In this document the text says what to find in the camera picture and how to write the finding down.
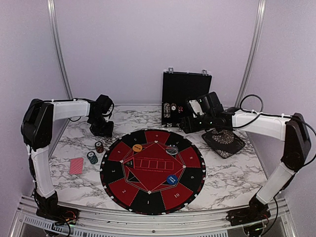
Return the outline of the red poker chip stack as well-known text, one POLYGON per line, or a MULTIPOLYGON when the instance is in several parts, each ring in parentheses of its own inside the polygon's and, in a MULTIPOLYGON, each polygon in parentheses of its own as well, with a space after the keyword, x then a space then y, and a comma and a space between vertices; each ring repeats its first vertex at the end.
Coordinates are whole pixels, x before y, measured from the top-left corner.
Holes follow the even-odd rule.
POLYGON ((103 146, 103 143, 101 141, 97 141, 95 143, 95 149, 96 149, 96 152, 97 153, 103 153, 104 152, 104 146, 103 146))

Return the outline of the orange dealer button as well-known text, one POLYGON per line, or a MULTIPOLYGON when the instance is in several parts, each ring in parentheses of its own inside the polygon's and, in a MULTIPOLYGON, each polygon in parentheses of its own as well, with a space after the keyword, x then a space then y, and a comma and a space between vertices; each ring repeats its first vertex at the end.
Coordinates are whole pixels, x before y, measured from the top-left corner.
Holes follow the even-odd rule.
POLYGON ((140 152, 140 151, 142 151, 143 148, 142 148, 142 145, 135 144, 135 145, 133 145, 132 149, 134 152, 140 152))

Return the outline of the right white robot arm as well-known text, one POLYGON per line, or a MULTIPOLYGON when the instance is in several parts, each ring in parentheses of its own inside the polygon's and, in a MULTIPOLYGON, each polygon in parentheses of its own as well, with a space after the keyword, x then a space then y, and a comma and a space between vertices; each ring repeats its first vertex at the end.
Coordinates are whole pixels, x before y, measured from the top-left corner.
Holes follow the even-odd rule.
POLYGON ((308 124, 300 113, 291 116, 246 111, 231 107, 221 109, 213 107, 209 111, 194 111, 183 118, 180 128, 185 133, 205 130, 203 140, 222 158, 228 158, 239 152, 243 142, 235 131, 253 133, 280 140, 284 143, 283 155, 279 165, 259 189, 245 209, 244 216, 255 221, 264 213, 264 204, 270 202, 306 165, 306 159, 312 143, 308 133, 308 124))

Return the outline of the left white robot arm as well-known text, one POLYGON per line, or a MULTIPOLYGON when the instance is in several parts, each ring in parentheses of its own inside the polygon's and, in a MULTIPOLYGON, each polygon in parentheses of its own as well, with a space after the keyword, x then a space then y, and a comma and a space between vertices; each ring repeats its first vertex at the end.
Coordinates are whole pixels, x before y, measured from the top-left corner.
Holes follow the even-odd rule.
POLYGON ((110 121, 114 103, 101 94, 89 99, 41 100, 33 99, 23 117, 21 133, 32 160, 37 194, 44 199, 55 195, 48 164, 48 150, 53 123, 60 119, 87 117, 90 131, 99 137, 111 137, 114 123, 110 121))

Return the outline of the clear round button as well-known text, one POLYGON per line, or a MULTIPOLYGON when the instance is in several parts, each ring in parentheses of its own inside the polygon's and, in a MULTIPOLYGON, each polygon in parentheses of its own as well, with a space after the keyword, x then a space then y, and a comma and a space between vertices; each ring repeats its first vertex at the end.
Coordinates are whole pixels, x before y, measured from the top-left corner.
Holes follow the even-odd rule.
POLYGON ((167 146, 165 151, 169 154, 169 155, 176 155, 178 154, 178 148, 175 145, 170 145, 167 146))

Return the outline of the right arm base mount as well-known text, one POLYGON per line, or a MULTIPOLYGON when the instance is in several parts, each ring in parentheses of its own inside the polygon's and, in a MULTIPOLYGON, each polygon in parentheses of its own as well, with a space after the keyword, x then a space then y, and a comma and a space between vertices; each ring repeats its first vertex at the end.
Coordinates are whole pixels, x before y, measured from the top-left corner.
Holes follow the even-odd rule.
POLYGON ((256 197, 249 202, 249 207, 233 209, 227 212, 226 220, 231 226, 248 224, 271 217, 267 204, 262 204, 256 197))

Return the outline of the green poker chip stack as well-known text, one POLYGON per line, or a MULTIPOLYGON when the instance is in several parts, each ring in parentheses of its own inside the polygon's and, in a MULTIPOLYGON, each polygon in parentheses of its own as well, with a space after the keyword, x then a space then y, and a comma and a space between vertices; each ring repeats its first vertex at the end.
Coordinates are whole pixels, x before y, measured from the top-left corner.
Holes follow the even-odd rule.
POLYGON ((87 153, 87 158, 91 164, 96 164, 98 162, 98 157, 93 151, 87 153))

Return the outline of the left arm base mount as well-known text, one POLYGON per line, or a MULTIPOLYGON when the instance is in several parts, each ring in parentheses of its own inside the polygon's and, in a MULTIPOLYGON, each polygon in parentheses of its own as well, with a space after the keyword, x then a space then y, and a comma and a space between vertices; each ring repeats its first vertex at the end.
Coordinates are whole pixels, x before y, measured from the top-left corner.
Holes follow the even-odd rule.
POLYGON ((51 196, 49 198, 38 196, 36 203, 38 205, 37 216, 57 221, 58 224, 75 224, 77 222, 79 210, 60 206, 57 196, 51 196))

